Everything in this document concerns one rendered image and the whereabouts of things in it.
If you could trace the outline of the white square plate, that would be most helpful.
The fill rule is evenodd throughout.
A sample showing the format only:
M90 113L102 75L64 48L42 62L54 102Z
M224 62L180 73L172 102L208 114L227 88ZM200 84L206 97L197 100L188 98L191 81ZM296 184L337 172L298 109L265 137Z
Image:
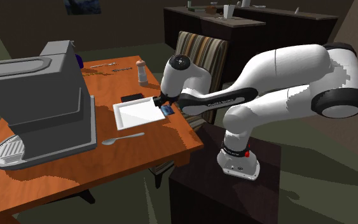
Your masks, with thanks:
M113 104L113 111L118 130L165 119L165 115L155 106L152 97Z

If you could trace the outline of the black phone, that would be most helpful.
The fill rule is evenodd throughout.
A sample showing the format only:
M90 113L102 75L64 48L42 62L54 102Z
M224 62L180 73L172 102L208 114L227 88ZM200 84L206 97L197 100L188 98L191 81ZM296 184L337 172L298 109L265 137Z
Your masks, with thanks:
M142 93L138 93L138 94L123 96L123 97L121 97L121 101L128 102L128 101L134 101L134 100L143 99L143 98L144 98L144 95Z

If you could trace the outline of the white pepper mill brown top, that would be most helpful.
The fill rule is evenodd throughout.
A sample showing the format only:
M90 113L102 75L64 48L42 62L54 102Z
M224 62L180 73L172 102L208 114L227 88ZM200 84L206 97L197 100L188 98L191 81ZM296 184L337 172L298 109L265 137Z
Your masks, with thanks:
M138 82L142 87L146 87L148 85L148 77L146 74L146 63L143 60L138 60L136 62L137 70L138 70Z

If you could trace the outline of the silver spoon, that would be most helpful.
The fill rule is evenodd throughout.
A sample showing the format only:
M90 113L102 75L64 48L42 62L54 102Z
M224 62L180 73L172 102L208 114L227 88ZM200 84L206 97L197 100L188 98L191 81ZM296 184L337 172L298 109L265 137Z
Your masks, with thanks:
M139 137L139 136L143 136L143 135L144 135L144 132L140 132L140 133L137 133L137 134L132 134L132 135L123 136L123 137L114 137L114 138L104 140L102 142L102 144L108 146L108 145L114 144L119 139L126 139L126 138L131 138L131 137Z

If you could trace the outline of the striped chair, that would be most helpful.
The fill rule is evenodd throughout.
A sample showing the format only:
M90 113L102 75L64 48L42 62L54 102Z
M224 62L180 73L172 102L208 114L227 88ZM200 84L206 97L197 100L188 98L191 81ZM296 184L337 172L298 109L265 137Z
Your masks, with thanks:
M210 78L206 78L206 81L201 81L200 83L199 81L197 83L197 81L188 79L184 87L196 87L197 90L200 89L204 93L220 90L227 51L228 42L225 40L180 31L175 54L188 56L195 65L206 69L210 74ZM216 111L215 109L196 116L189 116L182 112L182 116L186 119L189 126L196 131L205 122L213 124L216 118ZM149 168L155 177L156 189L159 189L161 186L163 174L173 166L174 161L171 160Z

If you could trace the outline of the silver knife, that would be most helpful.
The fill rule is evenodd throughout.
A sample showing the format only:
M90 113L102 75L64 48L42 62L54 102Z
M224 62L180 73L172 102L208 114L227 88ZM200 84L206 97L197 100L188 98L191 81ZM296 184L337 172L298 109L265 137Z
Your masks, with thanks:
M114 66L114 65L116 65L116 62L105 63L105 64L99 64L99 65L95 65L95 66L90 66L90 68L95 69L95 68L107 67L107 66Z

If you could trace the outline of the dark low cabinet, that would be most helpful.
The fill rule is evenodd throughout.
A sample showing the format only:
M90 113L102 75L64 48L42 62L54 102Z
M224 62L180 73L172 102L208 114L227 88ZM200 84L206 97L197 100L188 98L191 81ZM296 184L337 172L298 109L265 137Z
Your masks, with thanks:
M266 30L264 22L240 17L225 19L219 14L192 12L184 6L165 7L163 19L165 43L173 49L181 31L229 42L221 78L223 83L235 81L246 63L265 50L262 42Z

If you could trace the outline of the orange wooden table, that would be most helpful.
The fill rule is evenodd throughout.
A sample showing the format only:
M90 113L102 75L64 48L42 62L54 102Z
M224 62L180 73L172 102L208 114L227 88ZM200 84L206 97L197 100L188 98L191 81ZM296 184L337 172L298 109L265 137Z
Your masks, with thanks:
M114 73L85 76L88 91L95 97L97 147L94 150L37 165L23 170L0 170L0 224L19 224L19 213L57 199L82 192L114 179L139 172L173 160L182 166L189 162L192 151L203 143L179 111L153 123L118 130L113 104L121 97L142 93L146 97L158 95L160 86L152 74L148 85L137 81L138 56L86 62L83 73ZM114 66L92 69L90 66L116 62ZM132 67L128 71L113 69ZM103 145L106 139L144 132L143 136L119 139ZM0 142L12 135L6 121L0 121Z

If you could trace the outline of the dark robot stand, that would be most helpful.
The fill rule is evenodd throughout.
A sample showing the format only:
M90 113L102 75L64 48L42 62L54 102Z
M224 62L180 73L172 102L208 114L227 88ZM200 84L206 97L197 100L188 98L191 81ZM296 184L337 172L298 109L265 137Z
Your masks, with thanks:
M278 224L280 146L250 138L261 168L249 181L217 163L223 128L205 123L196 133L204 147L169 177L171 224Z

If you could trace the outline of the grey coffee machine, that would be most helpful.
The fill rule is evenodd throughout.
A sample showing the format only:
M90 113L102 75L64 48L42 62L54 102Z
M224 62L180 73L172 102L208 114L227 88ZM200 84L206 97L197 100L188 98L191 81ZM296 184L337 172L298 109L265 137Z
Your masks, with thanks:
M72 41L50 41L37 57L0 60L0 169L19 170L97 147L95 98Z

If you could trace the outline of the dark long counter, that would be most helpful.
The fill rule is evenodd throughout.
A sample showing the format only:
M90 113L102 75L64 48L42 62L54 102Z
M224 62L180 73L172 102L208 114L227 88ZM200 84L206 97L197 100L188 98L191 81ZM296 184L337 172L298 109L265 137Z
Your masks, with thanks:
M328 42L337 16L276 10L269 8L235 8L234 16L263 22L250 27L225 27L218 24L210 30L213 37L248 46L254 53L293 45Z

